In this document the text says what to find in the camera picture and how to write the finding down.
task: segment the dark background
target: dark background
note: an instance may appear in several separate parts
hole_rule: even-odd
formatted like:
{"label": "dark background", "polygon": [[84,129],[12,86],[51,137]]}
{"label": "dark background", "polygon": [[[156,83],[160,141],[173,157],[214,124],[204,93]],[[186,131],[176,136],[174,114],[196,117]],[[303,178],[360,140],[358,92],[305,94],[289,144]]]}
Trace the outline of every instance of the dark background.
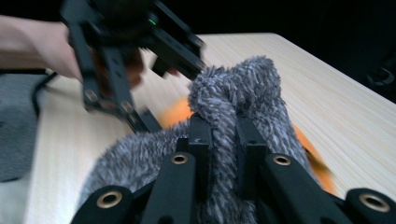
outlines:
{"label": "dark background", "polygon": [[[14,0],[0,14],[58,21],[60,0]],[[196,34],[282,35],[362,85],[396,102],[396,0],[163,0]]]}

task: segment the gray carpet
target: gray carpet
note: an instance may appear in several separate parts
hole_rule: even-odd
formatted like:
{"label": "gray carpet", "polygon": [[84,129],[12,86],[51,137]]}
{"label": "gray carpet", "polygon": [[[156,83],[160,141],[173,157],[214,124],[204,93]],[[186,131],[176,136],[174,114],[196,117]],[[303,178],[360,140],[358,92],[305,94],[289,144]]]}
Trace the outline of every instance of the gray carpet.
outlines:
{"label": "gray carpet", "polygon": [[37,122],[31,93],[45,77],[0,74],[0,224],[23,222]]}

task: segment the human hand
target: human hand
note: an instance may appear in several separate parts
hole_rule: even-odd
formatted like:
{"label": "human hand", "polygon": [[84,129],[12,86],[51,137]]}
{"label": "human hand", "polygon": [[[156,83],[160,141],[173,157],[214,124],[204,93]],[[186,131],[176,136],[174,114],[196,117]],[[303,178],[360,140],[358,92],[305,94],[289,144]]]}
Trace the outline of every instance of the human hand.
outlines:
{"label": "human hand", "polygon": [[[78,63],[73,48],[67,41],[68,29],[63,23],[54,23],[50,27],[53,35],[45,48],[40,48],[40,55],[43,57],[47,67],[58,74],[65,77],[74,77],[79,81],[82,80],[81,73],[78,68]],[[92,50],[92,57],[97,66],[99,84],[103,91],[107,91],[107,71],[98,55]],[[136,86],[141,81],[140,74],[144,70],[144,65],[140,51],[136,49],[129,61],[125,64],[127,79],[131,87]]]}

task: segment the metal bolt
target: metal bolt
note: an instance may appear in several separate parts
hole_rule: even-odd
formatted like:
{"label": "metal bolt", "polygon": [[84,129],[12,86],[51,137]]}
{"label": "metal bolt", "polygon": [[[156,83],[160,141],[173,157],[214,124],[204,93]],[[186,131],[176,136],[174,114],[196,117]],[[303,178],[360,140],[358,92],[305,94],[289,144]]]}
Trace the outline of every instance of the metal bolt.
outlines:
{"label": "metal bolt", "polygon": [[110,208],[117,205],[122,199],[122,194],[117,190],[111,190],[102,194],[96,201],[96,205],[101,208]]}
{"label": "metal bolt", "polygon": [[290,165],[291,164],[291,160],[289,160],[288,158],[283,157],[283,156],[275,156],[274,162],[279,165]]}
{"label": "metal bolt", "polygon": [[198,47],[202,47],[204,45],[204,41],[202,41],[202,39],[197,38],[195,40],[195,44],[198,45]]}
{"label": "metal bolt", "polygon": [[206,67],[206,64],[203,61],[198,61],[196,65],[202,70]]}
{"label": "metal bolt", "polygon": [[121,106],[128,114],[134,112],[134,108],[126,101],[122,101]]}
{"label": "metal bolt", "polygon": [[177,154],[172,157],[171,161],[172,161],[172,163],[174,163],[176,165],[180,165],[180,164],[186,163],[188,159],[189,158],[185,155]]}
{"label": "metal bolt", "polygon": [[137,119],[136,119],[133,115],[129,115],[129,119],[131,120],[131,122],[132,122],[133,124],[136,124],[136,123],[137,123]]}
{"label": "metal bolt", "polygon": [[98,100],[98,96],[93,90],[85,90],[84,93],[91,102],[96,102]]}
{"label": "metal bolt", "polygon": [[390,210],[390,206],[387,202],[373,194],[362,194],[359,196],[359,200],[367,207],[377,211],[386,213]]}

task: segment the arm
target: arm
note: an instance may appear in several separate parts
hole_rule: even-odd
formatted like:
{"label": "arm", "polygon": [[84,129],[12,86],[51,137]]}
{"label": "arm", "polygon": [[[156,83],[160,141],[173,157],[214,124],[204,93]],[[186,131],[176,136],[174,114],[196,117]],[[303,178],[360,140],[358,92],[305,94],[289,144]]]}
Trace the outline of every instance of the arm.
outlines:
{"label": "arm", "polygon": [[81,80],[67,32],[61,22],[0,15],[0,68],[49,68]]}

